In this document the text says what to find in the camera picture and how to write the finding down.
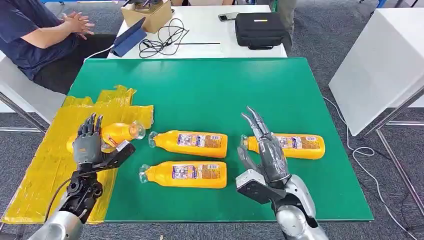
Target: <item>bottle label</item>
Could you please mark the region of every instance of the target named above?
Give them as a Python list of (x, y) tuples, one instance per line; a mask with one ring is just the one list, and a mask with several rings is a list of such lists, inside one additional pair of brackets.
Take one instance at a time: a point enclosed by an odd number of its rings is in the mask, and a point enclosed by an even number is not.
[(320, 142), (314, 136), (277, 136), (283, 149), (320, 149)]
[(219, 179), (221, 168), (218, 164), (202, 164), (196, 169), (195, 165), (174, 164), (172, 165), (173, 179)]
[(178, 146), (220, 148), (222, 144), (222, 138), (218, 135), (180, 133), (178, 134), (176, 144)]
[(101, 139), (101, 150), (102, 151), (114, 150), (119, 145), (117, 142), (115, 142), (115, 140), (113, 140), (113, 138), (111, 136), (108, 135), (107, 139), (113, 145), (110, 145), (109, 143), (105, 142), (105, 140), (103, 140), (103, 138), (102, 138)]

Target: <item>blue tablet case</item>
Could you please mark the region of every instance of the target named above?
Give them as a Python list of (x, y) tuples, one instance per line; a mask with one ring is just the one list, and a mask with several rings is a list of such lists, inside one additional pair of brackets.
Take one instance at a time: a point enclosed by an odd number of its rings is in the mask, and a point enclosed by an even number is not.
[(123, 57), (129, 50), (143, 40), (147, 33), (142, 29), (142, 25), (146, 20), (143, 17), (136, 24), (128, 28), (124, 33), (115, 39), (114, 47), (110, 50), (113, 55)]

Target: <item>person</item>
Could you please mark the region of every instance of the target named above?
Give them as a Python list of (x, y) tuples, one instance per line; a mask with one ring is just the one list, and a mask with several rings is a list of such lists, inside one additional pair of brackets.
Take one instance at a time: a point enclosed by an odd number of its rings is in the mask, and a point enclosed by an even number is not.
[(256, 0), (257, 5), (269, 5), (273, 9), (274, 2), (277, 1), (276, 11), (284, 26), (284, 29), (289, 33), (289, 41), (284, 42), (284, 48), (287, 53), (292, 51), (292, 38), (295, 29), (295, 8), (298, 0)]
[(67, 94), (84, 59), (113, 44), (115, 35), (94, 35), (94, 26), (81, 12), (59, 19), (39, 0), (0, 0), (0, 51), (28, 79), (54, 92)]

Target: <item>robot finger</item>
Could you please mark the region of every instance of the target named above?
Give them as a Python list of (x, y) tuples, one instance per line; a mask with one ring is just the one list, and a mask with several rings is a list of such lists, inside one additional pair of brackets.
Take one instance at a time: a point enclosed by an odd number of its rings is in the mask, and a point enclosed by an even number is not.
[(253, 108), (251, 108), (250, 106), (246, 107), (247, 110), (253, 115), (253, 119), (255, 120), (256, 124), (258, 125), (258, 127), (260, 128), (260, 130), (262, 131), (262, 133), (264, 135), (267, 135), (270, 133), (270, 130), (268, 130), (267, 125), (264, 123), (264, 120), (262, 119), (261, 115), (259, 115), (259, 113), (257, 113)]
[(94, 132), (100, 134), (100, 128), (102, 126), (103, 115), (98, 116), (97, 122), (95, 123)]
[(96, 119), (96, 113), (93, 113), (90, 117), (90, 120), (88, 122), (88, 132), (87, 135), (93, 135), (94, 130), (94, 121)]
[(250, 125), (250, 128), (253, 130), (253, 134), (256, 137), (256, 140), (259, 142), (264, 134), (258, 127), (256, 121), (254, 121), (249, 115), (245, 114), (244, 112), (241, 113), (241, 116), (247, 120)]
[(258, 172), (258, 166), (253, 162), (246, 149), (239, 146), (237, 147), (237, 153), (238, 158), (240, 159), (241, 163), (243, 163), (243, 166), (246, 170), (253, 169)]
[(76, 133), (77, 137), (80, 136), (81, 134), (83, 134), (83, 125), (84, 125), (84, 123), (79, 126), (78, 132)]
[(88, 130), (89, 130), (89, 124), (90, 124), (90, 117), (88, 117), (84, 124), (82, 125), (82, 134), (84, 134), (84, 136), (87, 134)]

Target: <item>yellow plastic sheet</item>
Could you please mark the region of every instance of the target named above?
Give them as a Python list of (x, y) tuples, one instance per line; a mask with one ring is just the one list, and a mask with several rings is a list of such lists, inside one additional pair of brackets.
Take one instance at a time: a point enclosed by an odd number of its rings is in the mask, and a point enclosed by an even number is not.
[[(130, 124), (137, 120), (146, 129), (151, 128), (153, 106), (131, 106), (135, 92), (132, 88), (118, 85), (115, 90), (103, 90), (95, 104), (90, 97), (66, 97), (1, 221), (8, 224), (44, 222), (47, 206), (56, 189), (76, 170), (76, 163), (66, 149), (66, 142), (90, 114), (95, 112), (103, 115), (102, 126)], [(97, 180), (103, 185), (103, 195), (97, 200), (88, 223), (104, 221), (117, 171), (110, 169), (97, 174)], [(53, 202), (50, 214), (56, 210), (65, 192), (66, 187), (63, 187)]]

